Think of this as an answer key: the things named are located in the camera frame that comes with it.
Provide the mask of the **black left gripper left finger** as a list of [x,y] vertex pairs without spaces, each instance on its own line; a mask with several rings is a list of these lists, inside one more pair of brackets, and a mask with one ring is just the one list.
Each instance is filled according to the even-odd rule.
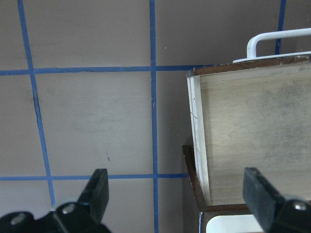
[[90,217],[101,223],[109,201],[107,169],[96,169],[77,202],[83,206]]

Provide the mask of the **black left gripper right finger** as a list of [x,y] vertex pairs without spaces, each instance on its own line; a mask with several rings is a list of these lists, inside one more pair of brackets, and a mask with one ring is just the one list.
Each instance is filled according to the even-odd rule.
[[269,233],[285,198],[255,167],[244,169],[242,196],[262,230]]

